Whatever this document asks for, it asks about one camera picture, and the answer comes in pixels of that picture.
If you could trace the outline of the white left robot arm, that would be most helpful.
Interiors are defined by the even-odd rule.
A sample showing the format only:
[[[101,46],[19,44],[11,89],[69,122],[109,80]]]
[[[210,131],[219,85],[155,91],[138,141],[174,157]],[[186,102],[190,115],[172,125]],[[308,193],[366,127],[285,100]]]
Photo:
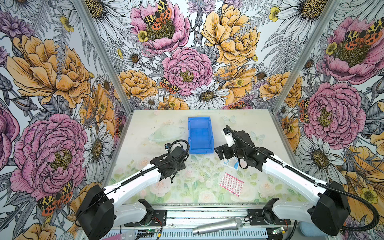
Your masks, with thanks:
[[[170,153],[154,158],[125,180],[103,188],[90,188],[76,213],[76,223],[88,239],[100,240],[116,226],[130,223],[148,225],[154,215],[151,204],[144,199],[134,204],[127,204],[127,201],[163,179],[172,180],[178,171],[185,169],[188,151],[177,146]]]

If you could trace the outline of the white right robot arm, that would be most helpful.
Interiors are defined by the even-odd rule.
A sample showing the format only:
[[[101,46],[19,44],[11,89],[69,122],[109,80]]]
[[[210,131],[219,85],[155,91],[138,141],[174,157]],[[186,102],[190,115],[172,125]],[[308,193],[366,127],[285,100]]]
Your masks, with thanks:
[[[215,148],[221,160],[244,160],[247,167],[277,178],[308,200],[303,204],[274,197],[264,206],[262,215],[266,221],[295,220],[312,223],[329,236],[339,233],[351,212],[347,197],[340,194],[340,184],[328,185],[282,161],[272,151],[256,147],[245,131],[226,126],[223,134],[227,143]]]

